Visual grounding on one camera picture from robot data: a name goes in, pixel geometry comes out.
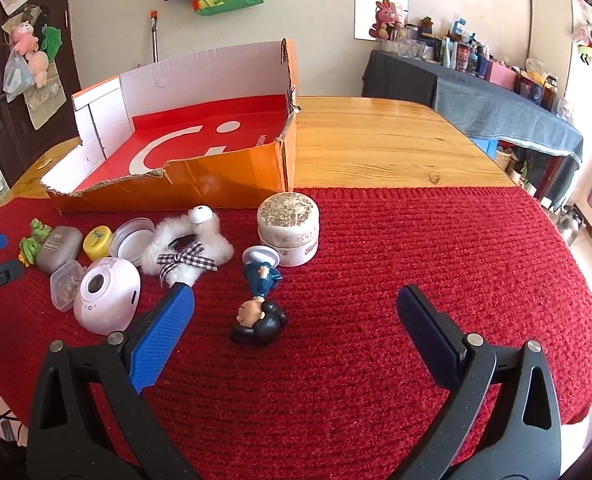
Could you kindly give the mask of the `green fuzzy frog toy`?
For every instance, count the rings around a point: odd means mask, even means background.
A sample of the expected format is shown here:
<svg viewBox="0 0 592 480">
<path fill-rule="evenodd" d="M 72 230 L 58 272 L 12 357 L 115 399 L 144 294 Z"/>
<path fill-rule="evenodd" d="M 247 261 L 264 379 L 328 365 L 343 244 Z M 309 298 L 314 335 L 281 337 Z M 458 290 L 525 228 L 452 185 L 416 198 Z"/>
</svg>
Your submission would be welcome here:
<svg viewBox="0 0 592 480">
<path fill-rule="evenodd" d="M 31 220 L 30 229 L 31 234 L 19 242 L 18 260 L 24 266 L 33 266 L 36 263 L 38 252 L 52 231 L 50 226 L 37 218 Z"/>
</svg>

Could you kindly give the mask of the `grey eye shadow case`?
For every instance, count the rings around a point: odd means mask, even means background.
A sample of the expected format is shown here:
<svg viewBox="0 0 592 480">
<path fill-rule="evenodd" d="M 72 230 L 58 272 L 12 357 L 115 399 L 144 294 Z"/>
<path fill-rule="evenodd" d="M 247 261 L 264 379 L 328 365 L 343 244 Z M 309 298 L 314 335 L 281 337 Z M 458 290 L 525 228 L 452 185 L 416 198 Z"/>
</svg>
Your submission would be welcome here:
<svg viewBox="0 0 592 480">
<path fill-rule="evenodd" d="M 66 262 L 77 258 L 81 244 L 80 230 L 73 226 L 57 226 L 42 243 L 36 265 L 41 271 L 51 275 Z"/>
</svg>

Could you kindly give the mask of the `pink round mini camera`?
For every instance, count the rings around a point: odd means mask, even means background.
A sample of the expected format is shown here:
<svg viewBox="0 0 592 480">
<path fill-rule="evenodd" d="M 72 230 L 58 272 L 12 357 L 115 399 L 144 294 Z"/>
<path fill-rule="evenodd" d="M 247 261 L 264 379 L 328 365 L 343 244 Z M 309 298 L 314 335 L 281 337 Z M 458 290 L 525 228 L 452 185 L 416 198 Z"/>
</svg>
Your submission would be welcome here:
<svg viewBox="0 0 592 480">
<path fill-rule="evenodd" d="M 131 323 L 141 290 L 136 266 L 124 258 L 105 257 L 90 265 L 74 300 L 76 321 L 88 332 L 107 336 Z"/>
</svg>

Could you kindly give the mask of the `white fluffy bow plush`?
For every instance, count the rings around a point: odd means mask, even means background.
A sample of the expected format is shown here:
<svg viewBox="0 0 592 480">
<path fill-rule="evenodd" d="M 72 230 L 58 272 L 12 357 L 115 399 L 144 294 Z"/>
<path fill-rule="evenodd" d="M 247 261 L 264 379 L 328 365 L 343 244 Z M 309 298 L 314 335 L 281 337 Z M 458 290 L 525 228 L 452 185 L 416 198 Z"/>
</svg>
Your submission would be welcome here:
<svg viewBox="0 0 592 480">
<path fill-rule="evenodd" d="M 200 205 L 155 226 L 142 252 L 141 270 L 157 276 L 162 286 L 182 283 L 192 287 L 204 272 L 217 272 L 233 255 L 233 246 L 220 233 L 217 214 Z"/>
</svg>

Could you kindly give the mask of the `blue suit boy figurine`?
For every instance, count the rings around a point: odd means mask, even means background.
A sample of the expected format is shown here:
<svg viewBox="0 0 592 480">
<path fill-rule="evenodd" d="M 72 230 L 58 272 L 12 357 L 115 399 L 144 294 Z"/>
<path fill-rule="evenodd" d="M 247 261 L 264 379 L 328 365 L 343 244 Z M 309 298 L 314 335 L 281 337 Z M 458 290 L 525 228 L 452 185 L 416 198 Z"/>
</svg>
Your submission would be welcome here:
<svg viewBox="0 0 592 480">
<path fill-rule="evenodd" d="M 285 311 L 268 296 L 283 277 L 279 253 L 264 245 L 250 246 L 242 255 L 243 276 L 250 298 L 240 304 L 230 338 L 234 344 L 266 346 L 278 338 L 288 324 Z"/>
</svg>

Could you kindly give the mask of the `white glitter-lid cream jar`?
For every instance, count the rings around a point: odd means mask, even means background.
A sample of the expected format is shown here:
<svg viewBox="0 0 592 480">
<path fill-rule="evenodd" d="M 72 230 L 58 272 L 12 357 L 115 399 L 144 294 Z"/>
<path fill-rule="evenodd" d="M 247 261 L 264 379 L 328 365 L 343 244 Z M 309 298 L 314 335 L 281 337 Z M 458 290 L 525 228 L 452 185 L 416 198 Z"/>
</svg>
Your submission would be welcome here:
<svg viewBox="0 0 592 480">
<path fill-rule="evenodd" d="M 309 196 L 297 192 L 274 194 L 257 210 L 262 244 L 279 253 L 281 266 L 303 266 L 319 246 L 320 211 Z"/>
</svg>

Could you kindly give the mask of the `clear small plastic box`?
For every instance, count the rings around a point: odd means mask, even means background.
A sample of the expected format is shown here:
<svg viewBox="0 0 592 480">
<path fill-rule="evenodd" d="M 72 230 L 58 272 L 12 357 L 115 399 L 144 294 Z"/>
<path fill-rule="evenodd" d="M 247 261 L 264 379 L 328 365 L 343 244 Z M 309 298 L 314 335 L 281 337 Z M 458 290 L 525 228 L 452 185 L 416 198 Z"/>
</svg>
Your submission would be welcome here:
<svg viewBox="0 0 592 480">
<path fill-rule="evenodd" d="M 54 307 L 61 312 L 72 308 L 87 269 L 77 260 L 69 260 L 50 276 L 50 294 Z"/>
</svg>

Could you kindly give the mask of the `yellow round cap container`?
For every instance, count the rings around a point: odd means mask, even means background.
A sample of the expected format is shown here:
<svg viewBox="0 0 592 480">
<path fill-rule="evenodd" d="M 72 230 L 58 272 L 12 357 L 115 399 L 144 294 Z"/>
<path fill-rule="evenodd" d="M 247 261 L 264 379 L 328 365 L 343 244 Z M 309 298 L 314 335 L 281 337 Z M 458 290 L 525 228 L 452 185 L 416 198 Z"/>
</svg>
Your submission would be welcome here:
<svg viewBox="0 0 592 480">
<path fill-rule="evenodd" d="M 108 226 L 97 226 L 84 238 L 82 249 L 91 261 L 107 257 L 112 238 L 113 232 Z"/>
</svg>

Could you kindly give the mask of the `white round jar lid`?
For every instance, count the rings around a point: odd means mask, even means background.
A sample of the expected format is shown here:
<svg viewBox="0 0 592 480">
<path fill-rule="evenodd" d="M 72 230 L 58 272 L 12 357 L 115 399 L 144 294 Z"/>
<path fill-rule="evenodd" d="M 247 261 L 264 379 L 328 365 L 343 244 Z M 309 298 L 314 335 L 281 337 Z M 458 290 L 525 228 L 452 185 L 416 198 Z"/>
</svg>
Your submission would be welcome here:
<svg viewBox="0 0 592 480">
<path fill-rule="evenodd" d="M 125 222 L 113 232 L 110 256 L 123 258 L 140 266 L 144 250 L 154 237 L 154 229 L 154 223 L 143 217 Z"/>
</svg>

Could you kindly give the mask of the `brown wooden door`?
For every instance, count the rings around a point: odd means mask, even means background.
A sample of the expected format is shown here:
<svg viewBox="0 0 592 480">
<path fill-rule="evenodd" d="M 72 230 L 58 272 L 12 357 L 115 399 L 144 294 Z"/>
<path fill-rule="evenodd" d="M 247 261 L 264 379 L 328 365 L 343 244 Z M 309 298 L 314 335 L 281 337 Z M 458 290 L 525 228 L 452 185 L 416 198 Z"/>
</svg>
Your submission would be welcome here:
<svg viewBox="0 0 592 480">
<path fill-rule="evenodd" d="M 20 56 L 11 31 L 34 26 L 38 50 Z M 0 171 L 14 184 L 40 155 L 76 136 L 80 88 L 68 0 L 0 0 Z"/>
</svg>

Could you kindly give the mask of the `red knitted table mat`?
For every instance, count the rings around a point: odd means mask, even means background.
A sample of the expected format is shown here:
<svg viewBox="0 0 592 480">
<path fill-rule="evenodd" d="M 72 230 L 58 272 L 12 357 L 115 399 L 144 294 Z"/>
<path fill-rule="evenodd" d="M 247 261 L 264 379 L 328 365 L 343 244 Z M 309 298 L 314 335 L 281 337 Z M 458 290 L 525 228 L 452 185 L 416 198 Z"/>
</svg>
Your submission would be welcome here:
<svg viewBox="0 0 592 480">
<path fill-rule="evenodd" d="M 266 346 L 234 344 L 249 291 L 233 258 L 190 287 L 194 312 L 142 396 L 195 479 L 395 479 L 448 391 L 397 313 L 421 289 L 463 333 L 541 344 L 561 428 L 592 403 L 592 295 L 541 208 L 518 188 L 315 188 L 320 246 L 269 295 L 287 314 Z M 0 288 L 0 393 L 28 426 L 46 352 L 105 338 L 51 304 L 29 269 Z M 116 453 L 135 464 L 99 385 Z"/>
</svg>

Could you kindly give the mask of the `pink pig plush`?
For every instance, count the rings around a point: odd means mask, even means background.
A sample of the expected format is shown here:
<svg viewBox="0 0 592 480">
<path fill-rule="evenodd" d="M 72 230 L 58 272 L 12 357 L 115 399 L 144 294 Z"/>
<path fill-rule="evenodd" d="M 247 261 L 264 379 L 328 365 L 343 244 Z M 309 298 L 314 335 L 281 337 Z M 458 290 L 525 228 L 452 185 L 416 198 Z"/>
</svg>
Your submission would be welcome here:
<svg viewBox="0 0 592 480">
<path fill-rule="evenodd" d="M 11 40 L 13 51 L 20 56 L 38 50 L 38 38 L 34 36 L 34 26 L 28 21 L 21 22 L 12 28 Z"/>
</svg>

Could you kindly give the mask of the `orange cardboard box tray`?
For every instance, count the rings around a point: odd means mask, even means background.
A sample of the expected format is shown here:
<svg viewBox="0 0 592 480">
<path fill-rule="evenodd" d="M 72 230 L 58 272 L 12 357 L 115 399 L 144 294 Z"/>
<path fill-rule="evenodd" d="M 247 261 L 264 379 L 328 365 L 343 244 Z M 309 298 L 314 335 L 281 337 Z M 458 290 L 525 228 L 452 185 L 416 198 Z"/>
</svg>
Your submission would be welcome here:
<svg viewBox="0 0 592 480">
<path fill-rule="evenodd" d="M 129 70 L 72 96 L 80 143 L 41 180 L 58 211 L 255 208 L 295 186 L 296 44 Z"/>
</svg>

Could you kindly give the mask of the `blue-grey covered side table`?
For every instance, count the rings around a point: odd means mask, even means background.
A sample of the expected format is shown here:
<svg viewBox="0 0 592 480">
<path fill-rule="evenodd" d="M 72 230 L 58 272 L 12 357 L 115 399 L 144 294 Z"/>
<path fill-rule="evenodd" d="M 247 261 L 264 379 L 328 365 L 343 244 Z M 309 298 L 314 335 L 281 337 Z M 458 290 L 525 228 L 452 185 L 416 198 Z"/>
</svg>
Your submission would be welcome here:
<svg viewBox="0 0 592 480">
<path fill-rule="evenodd" d="M 422 104 L 471 139 L 506 141 L 537 152 L 530 172 L 534 183 L 548 166 L 543 157 L 559 157 L 546 198 L 555 208 L 569 198 L 584 138 L 568 122 L 510 90 L 438 64 L 374 50 L 362 76 L 362 96 Z"/>
</svg>

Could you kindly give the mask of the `pink rabbit plush toy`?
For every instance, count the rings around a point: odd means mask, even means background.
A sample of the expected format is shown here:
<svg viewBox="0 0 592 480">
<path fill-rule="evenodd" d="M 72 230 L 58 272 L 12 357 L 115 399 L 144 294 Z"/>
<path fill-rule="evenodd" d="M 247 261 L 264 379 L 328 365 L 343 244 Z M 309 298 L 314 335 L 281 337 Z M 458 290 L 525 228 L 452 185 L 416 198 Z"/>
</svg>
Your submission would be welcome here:
<svg viewBox="0 0 592 480">
<path fill-rule="evenodd" d="M 376 40 L 395 40 L 401 25 L 396 4 L 390 0 L 375 4 L 375 23 L 369 29 L 369 36 Z"/>
</svg>

